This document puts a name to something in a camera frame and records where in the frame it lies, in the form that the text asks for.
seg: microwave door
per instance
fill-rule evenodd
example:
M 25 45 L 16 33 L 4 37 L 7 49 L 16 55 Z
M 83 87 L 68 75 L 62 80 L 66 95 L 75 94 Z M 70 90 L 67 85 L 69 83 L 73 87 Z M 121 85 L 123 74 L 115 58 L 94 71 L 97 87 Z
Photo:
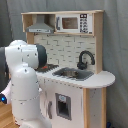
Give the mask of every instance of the microwave door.
M 57 32 L 80 33 L 80 14 L 56 15 Z

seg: tile backsplash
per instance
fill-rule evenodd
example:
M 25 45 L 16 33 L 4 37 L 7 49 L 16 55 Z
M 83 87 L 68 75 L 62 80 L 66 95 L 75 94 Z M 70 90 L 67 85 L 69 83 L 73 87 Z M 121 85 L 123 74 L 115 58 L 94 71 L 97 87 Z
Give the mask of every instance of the tile backsplash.
M 77 68 L 79 55 L 84 50 L 95 57 L 95 37 L 36 34 L 34 42 L 46 48 L 49 64 Z M 88 62 L 88 70 L 95 71 L 95 65 L 91 65 L 91 58 L 87 54 L 83 55 L 83 62 Z

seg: faucet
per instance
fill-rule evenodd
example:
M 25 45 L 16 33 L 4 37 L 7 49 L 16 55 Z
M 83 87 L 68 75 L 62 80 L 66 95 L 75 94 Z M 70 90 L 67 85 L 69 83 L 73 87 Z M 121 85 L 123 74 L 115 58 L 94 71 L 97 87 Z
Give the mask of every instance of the faucet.
M 78 69 L 83 70 L 83 69 L 86 69 L 86 68 L 87 68 L 87 62 L 86 62 L 85 64 L 82 62 L 82 56 L 83 56 L 83 54 L 85 54 L 85 53 L 88 54 L 88 55 L 91 57 L 91 60 L 92 60 L 91 64 L 92 64 L 92 65 L 95 64 L 95 59 L 94 59 L 94 56 L 92 55 L 92 53 L 90 53 L 89 51 L 82 51 L 82 52 L 80 53 L 79 62 L 78 62 L 78 64 L 77 64 Z

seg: toy sink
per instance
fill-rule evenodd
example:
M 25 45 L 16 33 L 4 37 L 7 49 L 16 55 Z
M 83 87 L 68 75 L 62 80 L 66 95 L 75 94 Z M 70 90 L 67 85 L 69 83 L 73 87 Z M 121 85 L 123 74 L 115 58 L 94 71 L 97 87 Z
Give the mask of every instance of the toy sink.
M 79 70 L 74 68 L 62 68 L 53 73 L 54 76 L 83 81 L 92 76 L 94 73 L 86 70 Z

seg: microwave control panel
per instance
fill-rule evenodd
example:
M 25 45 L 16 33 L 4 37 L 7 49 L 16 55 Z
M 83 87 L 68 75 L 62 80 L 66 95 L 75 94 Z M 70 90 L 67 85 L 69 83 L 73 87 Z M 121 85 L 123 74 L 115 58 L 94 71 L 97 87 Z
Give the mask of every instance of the microwave control panel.
M 87 14 L 80 14 L 80 32 L 88 33 Z
M 92 33 L 92 15 L 80 14 L 80 32 Z

